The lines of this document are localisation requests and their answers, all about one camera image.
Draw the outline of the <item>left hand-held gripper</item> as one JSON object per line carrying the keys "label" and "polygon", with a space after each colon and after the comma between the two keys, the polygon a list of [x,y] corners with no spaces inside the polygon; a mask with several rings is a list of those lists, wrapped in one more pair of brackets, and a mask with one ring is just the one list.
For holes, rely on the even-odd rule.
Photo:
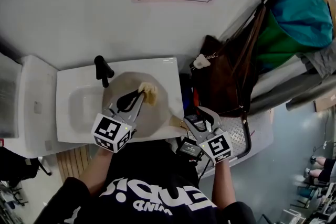
{"label": "left hand-held gripper", "polygon": [[136,119],[144,101],[144,92],[134,90],[115,96],[102,113],[97,114],[91,134],[95,144],[113,153],[122,149],[136,132]]}

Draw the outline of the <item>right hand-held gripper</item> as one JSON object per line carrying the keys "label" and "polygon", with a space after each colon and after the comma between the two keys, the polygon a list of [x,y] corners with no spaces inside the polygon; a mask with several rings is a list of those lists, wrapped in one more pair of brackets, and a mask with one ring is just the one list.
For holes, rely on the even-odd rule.
{"label": "right hand-held gripper", "polygon": [[189,128],[197,141],[204,141],[207,137],[206,121],[210,123],[211,130],[215,130],[213,136],[198,144],[203,153],[213,162],[218,164],[232,156],[233,146],[227,131],[223,131],[220,126],[219,115],[203,106],[199,107],[200,115],[188,115],[184,117],[184,123]]}

